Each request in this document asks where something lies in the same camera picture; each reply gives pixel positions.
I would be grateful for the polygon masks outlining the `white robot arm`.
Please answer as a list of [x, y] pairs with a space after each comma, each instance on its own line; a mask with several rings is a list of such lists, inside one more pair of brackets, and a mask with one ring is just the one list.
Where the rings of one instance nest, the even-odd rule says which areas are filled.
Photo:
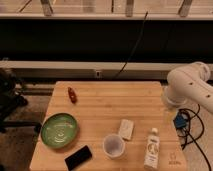
[[171, 70], [167, 75], [168, 85], [162, 93], [164, 105], [179, 108], [190, 99], [213, 114], [213, 86], [207, 83], [210, 76], [210, 68], [203, 62], [193, 62]]

